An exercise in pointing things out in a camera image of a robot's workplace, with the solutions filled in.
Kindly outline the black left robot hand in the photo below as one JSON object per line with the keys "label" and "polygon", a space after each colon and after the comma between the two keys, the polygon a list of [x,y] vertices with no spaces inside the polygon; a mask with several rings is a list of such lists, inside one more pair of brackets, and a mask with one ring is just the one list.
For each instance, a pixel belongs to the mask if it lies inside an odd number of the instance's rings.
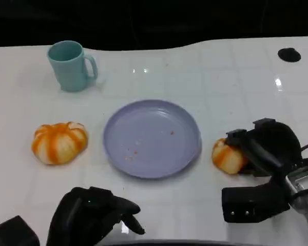
{"label": "black left robot hand", "polygon": [[145,230],[135,218],[140,211],[136,203],[110,190],[75,187],[60,201],[46,245],[96,245],[120,222],[143,235]]}

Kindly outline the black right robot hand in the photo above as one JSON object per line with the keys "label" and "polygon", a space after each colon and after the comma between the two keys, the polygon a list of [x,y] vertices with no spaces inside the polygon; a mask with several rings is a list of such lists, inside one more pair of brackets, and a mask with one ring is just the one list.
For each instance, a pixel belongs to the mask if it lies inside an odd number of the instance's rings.
{"label": "black right robot hand", "polygon": [[301,146],[294,131],[272,118],[253,122],[252,130],[236,129],[226,133],[226,144],[236,148],[257,174],[284,178],[301,165]]}

